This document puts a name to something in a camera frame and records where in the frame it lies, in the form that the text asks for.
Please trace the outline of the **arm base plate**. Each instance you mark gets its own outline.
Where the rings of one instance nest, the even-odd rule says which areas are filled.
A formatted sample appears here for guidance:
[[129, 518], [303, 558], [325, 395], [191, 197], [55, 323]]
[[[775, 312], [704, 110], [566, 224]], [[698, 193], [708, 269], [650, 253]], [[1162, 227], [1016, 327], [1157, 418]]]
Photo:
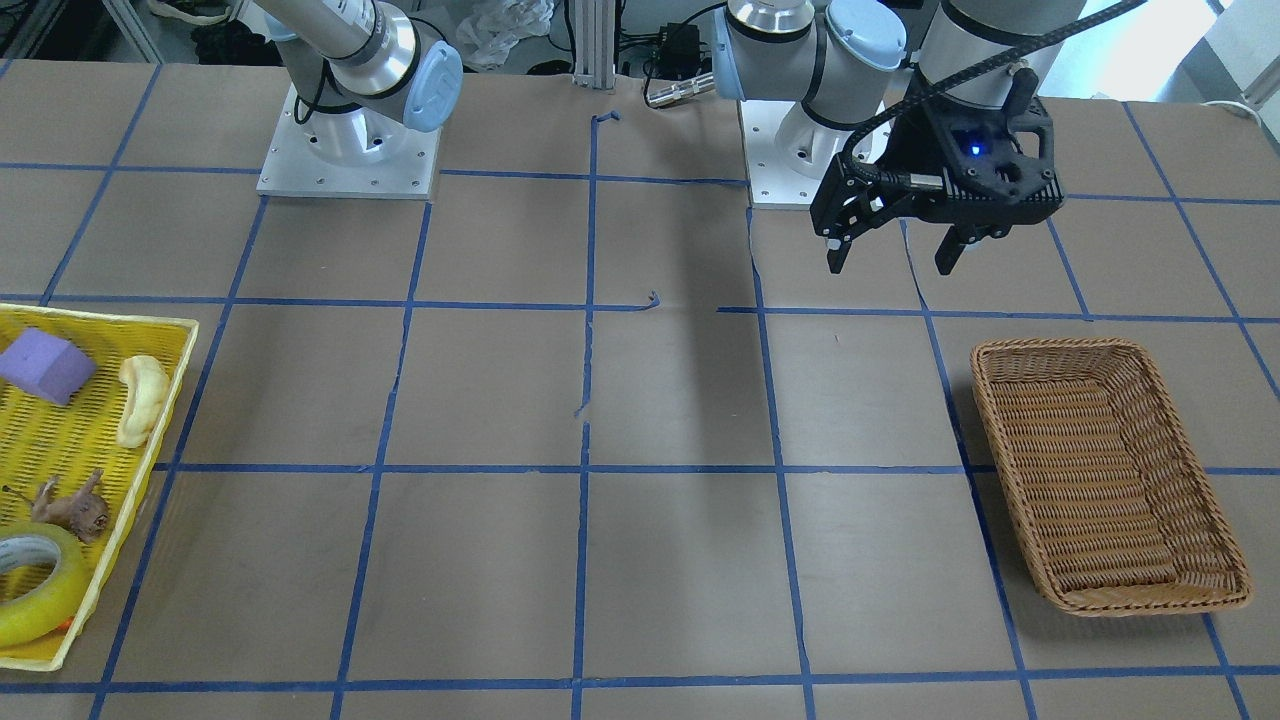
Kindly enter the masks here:
[[440, 135], [362, 108], [310, 113], [289, 87], [256, 190], [269, 197], [430, 202]]
[[800, 102], [740, 101], [739, 115], [751, 206], [809, 209], [831, 159], [851, 133], [815, 122]]

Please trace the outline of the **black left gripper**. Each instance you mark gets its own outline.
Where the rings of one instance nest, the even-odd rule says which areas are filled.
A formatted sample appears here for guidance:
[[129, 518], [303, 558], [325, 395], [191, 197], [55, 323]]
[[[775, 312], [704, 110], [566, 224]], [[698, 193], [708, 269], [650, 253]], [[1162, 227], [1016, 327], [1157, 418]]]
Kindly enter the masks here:
[[895, 118], [884, 151], [856, 172], [856, 156], [832, 158], [809, 213], [840, 274], [854, 241], [900, 217], [951, 225], [934, 252], [950, 275], [964, 252], [1001, 225], [1039, 224], [1062, 206], [1053, 123], [1032, 68], [998, 68], [1006, 82], [993, 108], [938, 94]]

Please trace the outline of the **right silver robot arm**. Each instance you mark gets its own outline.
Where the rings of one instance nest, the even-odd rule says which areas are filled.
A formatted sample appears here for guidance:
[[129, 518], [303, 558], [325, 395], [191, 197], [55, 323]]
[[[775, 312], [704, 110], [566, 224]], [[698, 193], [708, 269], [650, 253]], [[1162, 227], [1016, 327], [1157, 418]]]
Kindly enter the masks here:
[[294, 88], [292, 120], [325, 161], [381, 161], [410, 131], [440, 129], [460, 100], [460, 53], [387, 1], [261, 1]]

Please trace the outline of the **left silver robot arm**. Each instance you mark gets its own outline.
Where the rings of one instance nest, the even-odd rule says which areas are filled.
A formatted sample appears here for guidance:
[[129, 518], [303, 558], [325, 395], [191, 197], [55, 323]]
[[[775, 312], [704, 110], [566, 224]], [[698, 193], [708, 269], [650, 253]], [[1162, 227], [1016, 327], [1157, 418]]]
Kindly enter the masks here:
[[1038, 225], [1064, 204], [1039, 87], [1083, 29], [1080, 1], [940, 1], [919, 42], [908, 1], [727, 1], [713, 10], [717, 92], [787, 102], [787, 150], [827, 264], [899, 219], [945, 225], [934, 265]]

